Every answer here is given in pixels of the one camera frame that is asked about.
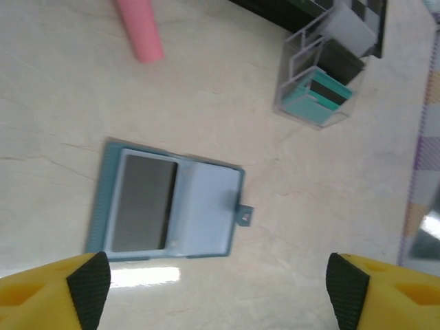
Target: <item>pink foam tube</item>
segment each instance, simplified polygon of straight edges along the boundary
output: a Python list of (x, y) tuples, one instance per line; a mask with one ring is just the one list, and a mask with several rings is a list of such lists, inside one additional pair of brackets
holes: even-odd
[(140, 62), (164, 57), (150, 0), (117, 0), (131, 44)]

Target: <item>yellow plastic part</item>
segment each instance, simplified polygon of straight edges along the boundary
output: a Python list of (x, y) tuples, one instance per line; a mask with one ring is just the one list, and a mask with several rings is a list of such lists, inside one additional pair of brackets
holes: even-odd
[(94, 255), (0, 278), (0, 330), (81, 330), (66, 278)]
[(439, 330), (440, 278), (341, 254), (370, 276), (357, 330)]

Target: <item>marble floor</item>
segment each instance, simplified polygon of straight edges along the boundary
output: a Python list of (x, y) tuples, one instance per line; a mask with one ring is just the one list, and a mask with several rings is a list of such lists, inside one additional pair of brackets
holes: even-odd
[(112, 1), (0, 1), (0, 276), (83, 251), (113, 137), (241, 164), (255, 213), (228, 258), (113, 264), (100, 329), (336, 330), (330, 253), (397, 258), (430, 15), (390, 0), (353, 116), (314, 131), (271, 110), (285, 31), (226, 0), (153, 6), (166, 58), (142, 65)]

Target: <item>pink cylinder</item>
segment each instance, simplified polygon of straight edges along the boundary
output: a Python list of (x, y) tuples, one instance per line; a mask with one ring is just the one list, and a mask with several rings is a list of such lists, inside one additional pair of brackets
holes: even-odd
[(117, 0), (131, 44), (140, 62), (164, 57), (150, 0)]

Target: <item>black rubber pad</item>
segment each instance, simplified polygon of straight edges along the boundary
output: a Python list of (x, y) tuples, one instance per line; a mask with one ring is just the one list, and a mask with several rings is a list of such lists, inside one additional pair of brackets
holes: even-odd
[(327, 265), (326, 286), (340, 330), (356, 330), (370, 276), (337, 253)]
[(82, 330), (96, 330), (110, 288), (107, 255), (95, 254), (67, 277), (67, 284)]

